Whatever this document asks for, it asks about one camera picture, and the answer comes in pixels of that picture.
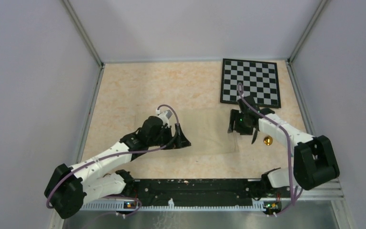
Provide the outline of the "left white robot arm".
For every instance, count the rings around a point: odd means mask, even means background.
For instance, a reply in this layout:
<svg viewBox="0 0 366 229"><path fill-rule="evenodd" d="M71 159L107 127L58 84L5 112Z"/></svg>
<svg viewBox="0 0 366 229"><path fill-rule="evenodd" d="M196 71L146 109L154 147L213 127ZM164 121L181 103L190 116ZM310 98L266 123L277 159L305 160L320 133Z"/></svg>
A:
<svg viewBox="0 0 366 229"><path fill-rule="evenodd" d="M46 206L61 219L68 219L93 200L117 194L128 197L134 190L130 174L121 170L106 176L107 172L147 153L191 145L179 123L175 123L173 133L168 118L150 116L136 131L99 155L72 166L57 166L44 190Z"/></svg>

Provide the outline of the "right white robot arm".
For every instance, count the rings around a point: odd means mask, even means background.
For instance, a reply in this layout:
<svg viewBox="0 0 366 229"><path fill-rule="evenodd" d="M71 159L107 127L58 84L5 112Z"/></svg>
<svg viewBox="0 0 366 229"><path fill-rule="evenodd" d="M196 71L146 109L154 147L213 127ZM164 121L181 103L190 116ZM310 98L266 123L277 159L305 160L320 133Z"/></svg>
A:
<svg viewBox="0 0 366 229"><path fill-rule="evenodd" d="M323 183L338 178L340 170L333 146L325 135L305 133L283 119L270 108L259 108L252 96L238 100L239 109L230 111L228 132L240 135L266 134L287 148L291 164L262 175L261 192L274 196L280 187L299 186L311 190Z"/></svg>

